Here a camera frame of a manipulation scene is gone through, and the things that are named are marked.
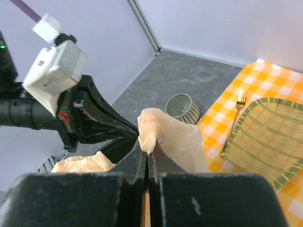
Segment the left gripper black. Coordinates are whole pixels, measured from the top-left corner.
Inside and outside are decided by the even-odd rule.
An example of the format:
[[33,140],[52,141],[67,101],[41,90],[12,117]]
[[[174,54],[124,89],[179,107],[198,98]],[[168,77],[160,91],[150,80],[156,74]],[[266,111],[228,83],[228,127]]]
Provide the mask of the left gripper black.
[[[72,117],[75,97],[77,135]],[[138,129],[107,103],[98,91],[92,76],[84,75],[75,89],[59,96],[59,110],[52,115],[23,89],[0,93],[0,124],[33,130],[57,131],[63,149],[74,153],[78,142],[104,142],[115,138],[137,138]]]

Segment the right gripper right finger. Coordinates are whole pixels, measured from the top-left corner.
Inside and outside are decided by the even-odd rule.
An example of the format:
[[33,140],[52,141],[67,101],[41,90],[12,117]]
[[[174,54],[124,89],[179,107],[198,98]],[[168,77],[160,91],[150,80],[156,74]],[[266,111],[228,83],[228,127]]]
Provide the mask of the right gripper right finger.
[[148,183],[150,195],[151,226],[162,226],[162,214],[160,204],[159,174],[184,173],[185,170],[175,163],[156,142],[153,152],[148,156]]

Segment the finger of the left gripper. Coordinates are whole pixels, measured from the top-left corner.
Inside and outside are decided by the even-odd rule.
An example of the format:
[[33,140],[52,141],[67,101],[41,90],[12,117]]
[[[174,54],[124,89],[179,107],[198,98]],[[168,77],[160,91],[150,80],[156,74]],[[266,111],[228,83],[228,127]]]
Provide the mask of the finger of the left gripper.
[[113,164],[120,162],[134,161],[136,155],[137,138],[117,138],[106,145],[103,145],[101,151]]

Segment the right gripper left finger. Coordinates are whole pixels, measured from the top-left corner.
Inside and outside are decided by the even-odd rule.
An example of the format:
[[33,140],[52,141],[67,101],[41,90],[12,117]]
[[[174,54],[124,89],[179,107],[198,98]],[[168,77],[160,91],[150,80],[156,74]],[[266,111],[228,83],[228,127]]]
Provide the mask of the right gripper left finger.
[[118,189],[116,227],[142,227],[145,206],[146,154],[139,142],[111,170],[121,179]]

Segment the orange banana print plastic bag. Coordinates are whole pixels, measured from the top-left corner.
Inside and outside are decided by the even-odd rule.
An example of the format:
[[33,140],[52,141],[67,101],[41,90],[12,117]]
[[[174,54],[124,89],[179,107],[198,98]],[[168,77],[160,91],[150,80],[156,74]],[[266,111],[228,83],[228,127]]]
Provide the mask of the orange banana print plastic bag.
[[[142,151],[150,155],[159,143],[164,153],[189,173],[208,173],[202,151],[202,133],[198,126],[173,119],[158,108],[143,109],[137,118],[138,141]],[[115,165],[101,152],[92,156],[75,156],[59,161],[53,173],[106,172]]]

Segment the black plastic trash bin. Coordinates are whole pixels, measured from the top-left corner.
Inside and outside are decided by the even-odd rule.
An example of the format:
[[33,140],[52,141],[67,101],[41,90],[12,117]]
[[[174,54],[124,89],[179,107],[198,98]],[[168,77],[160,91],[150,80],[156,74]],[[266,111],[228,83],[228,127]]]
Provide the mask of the black plastic trash bin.
[[117,138],[102,146],[101,151],[113,164],[122,160],[133,148],[136,140]]

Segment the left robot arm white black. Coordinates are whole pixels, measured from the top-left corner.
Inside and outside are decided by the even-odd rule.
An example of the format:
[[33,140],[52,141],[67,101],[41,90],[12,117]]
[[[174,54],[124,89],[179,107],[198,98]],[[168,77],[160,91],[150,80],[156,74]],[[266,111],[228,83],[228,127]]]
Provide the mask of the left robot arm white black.
[[2,126],[57,131],[64,149],[75,152],[79,143],[107,142],[102,153],[114,164],[134,147],[139,135],[135,125],[123,118],[102,97],[90,75],[64,91],[54,115],[49,113],[21,82],[4,37],[0,38],[0,124]]

